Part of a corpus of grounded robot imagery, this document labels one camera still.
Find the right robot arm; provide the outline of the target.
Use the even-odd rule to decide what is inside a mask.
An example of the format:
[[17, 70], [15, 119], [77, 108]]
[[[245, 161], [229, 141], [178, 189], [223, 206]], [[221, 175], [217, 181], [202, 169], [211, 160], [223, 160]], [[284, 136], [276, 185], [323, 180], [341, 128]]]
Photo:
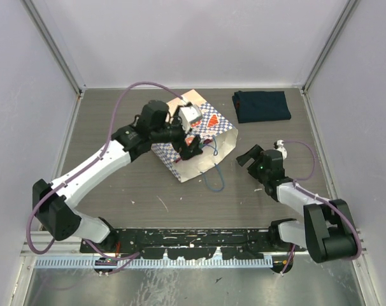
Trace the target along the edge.
[[273, 221], [268, 228], [271, 248], [283, 251], [290, 244], [298, 246], [306, 249], [316, 263], [357, 259], [362, 253], [362, 243], [347, 202], [331, 200], [303, 188], [298, 180], [287, 176], [286, 157], [284, 146], [276, 143], [269, 150], [254, 145], [236, 158], [263, 185], [268, 196], [303, 218]]

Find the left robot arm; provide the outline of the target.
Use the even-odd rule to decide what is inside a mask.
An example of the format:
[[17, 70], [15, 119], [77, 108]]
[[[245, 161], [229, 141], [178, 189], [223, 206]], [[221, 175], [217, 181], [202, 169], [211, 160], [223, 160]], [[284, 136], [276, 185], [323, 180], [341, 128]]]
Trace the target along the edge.
[[89, 240], [101, 252], [116, 247], [118, 234], [102, 217], [90, 217], [76, 210], [81, 200], [104, 179], [131, 164], [152, 145], [169, 143], [183, 160], [202, 154], [201, 139], [186, 137], [192, 124], [203, 115], [197, 105], [184, 102], [170, 113], [165, 102], [151, 100], [134, 121], [109, 136], [108, 142], [94, 155], [51, 183], [38, 180], [32, 189], [35, 216], [54, 240], [69, 237]]

